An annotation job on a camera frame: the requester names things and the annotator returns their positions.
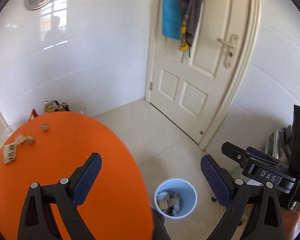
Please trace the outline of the white panelled door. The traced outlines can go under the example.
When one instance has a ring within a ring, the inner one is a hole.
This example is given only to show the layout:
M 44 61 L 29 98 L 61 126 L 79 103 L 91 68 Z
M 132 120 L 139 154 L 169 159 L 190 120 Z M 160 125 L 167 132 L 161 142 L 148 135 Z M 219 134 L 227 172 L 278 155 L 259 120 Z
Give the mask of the white panelled door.
M 152 0 L 146 101 L 205 149 L 226 117 L 247 72 L 261 0 L 203 0 L 191 56 L 161 33 L 162 0 Z M 240 38 L 234 67 L 217 38 Z

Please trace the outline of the orange stool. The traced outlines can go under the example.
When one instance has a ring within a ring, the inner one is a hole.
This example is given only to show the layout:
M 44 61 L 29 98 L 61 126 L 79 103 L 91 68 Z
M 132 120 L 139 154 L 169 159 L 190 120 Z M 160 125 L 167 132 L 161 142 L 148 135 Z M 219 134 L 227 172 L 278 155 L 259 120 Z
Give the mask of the orange stool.
M 295 239 L 300 233 L 300 203 L 294 210 L 277 208 L 261 210 L 260 204 L 249 204 L 250 217 L 241 235 L 241 239 Z

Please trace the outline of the brown bag on floor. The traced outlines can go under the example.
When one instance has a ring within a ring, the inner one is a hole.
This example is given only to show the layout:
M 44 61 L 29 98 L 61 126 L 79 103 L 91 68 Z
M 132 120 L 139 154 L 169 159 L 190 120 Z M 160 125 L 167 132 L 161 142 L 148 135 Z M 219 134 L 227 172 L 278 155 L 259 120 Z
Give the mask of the brown bag on floor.
M 59 103 L 57 100 L 53 100 L 51 102 L 45 101 L 44 102 L 44 114 L 46 113 L 53 113 L 53 112 L 69 112 L 70 108 L 69 105 L 65 102 Z M 29 121 L 33 120 L 34 118 L 38 117 L 39 114 L 35 109 L 31 111 Z

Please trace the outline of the light blue trash bin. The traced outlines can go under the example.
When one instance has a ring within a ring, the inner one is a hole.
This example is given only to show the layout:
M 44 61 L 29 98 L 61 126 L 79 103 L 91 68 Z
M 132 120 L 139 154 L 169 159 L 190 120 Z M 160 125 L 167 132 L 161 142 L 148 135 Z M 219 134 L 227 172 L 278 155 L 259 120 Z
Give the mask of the light blue trash bin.
M 198 202 L 197 192 L 188 181 L 173 178 L 161 183 L 154 194 L 156 210 L 170 219 L 187 217 Z

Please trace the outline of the stacked items by wall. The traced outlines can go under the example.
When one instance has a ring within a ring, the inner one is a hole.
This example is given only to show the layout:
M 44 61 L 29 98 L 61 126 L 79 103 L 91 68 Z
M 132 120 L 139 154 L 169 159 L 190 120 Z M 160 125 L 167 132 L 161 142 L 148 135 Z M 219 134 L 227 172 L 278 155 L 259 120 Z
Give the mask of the stacked items by wall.
M 261 152 L 285 164 L 289 164 L 293 148 L 292 125 L 275 131 L 268 137 L 261 147 Z

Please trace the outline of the grey garment on door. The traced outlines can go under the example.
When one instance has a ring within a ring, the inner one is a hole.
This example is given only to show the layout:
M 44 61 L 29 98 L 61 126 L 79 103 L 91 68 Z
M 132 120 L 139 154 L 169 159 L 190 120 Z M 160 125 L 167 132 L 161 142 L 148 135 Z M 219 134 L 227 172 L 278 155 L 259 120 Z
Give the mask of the grey garment on door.
M 202 1 L 203 0 L 179 0 L 182 19 L 184 15 L 189 15 L 187 23 L 187 42 L 190 46 L 192 46 L 196 34 Z

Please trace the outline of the blue cloth on door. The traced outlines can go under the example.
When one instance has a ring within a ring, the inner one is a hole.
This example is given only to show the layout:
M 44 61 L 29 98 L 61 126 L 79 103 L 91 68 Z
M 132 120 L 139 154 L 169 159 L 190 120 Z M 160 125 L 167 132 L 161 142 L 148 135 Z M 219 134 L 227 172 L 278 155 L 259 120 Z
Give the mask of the blue cloth on door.
M 179 0 L 162 0 L 162 35 L 180 40 L 181 21 Z

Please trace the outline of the round orange table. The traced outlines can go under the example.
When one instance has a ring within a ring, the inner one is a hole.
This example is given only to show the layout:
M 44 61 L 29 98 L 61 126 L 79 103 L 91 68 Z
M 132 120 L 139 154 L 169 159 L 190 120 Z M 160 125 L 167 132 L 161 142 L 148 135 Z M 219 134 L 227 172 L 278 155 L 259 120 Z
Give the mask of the round orange table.
M 138 166 L 106 126 L 74 112 L 40 115 L 0 149 L 4 239 L 152 239 Z

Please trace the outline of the yellow tool on door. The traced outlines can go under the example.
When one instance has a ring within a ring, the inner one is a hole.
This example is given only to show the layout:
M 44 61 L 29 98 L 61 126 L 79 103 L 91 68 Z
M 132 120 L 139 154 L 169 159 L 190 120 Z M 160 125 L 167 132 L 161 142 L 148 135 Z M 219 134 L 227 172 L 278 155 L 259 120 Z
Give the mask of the yellow tool on door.
M 181 22 L 181 28 L 180 28 L 180 44 L 179 44 L 179 50 L 180 51 L 188 51 L 189 56 L 191 56 L 191 46 L 187 42 L 187 23 L 189 20 L 189 15 L 184 15 L 182 22 Z

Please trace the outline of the brown food ball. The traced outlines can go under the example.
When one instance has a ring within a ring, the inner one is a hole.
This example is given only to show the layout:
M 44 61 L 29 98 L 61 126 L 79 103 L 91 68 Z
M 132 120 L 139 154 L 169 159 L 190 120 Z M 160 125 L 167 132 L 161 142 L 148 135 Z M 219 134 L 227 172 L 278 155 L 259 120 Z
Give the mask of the brown food ball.
M 41 129 L 42 129 L 44 132 L 47 132 L 47 131 L 50 129 L 50 126 L 49 126 L 49 124 L 47 124 L 47 123 L 43 123 L 43 124 L 41 124 Z
M 28 136 L 26 136 L 25 141 L 26 141 L 28 144 L 32 145 L 32 144 L 34 143 L 34 138 L 28 135 Z

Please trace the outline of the green white snack wrapper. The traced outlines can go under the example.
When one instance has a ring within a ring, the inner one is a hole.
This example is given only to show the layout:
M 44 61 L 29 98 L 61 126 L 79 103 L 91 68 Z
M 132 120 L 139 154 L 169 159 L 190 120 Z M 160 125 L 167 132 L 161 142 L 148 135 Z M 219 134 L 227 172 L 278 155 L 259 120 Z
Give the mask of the green white snack wrapper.
M 17 135 L 14 142 L 10 144 L 6 144 L 2 148 L 3 162 L 4 164 L 8 164 L 14 161 L 17 157 L 17 147 L 18 145 L 23 144 L 27 139 L 27 136 Z

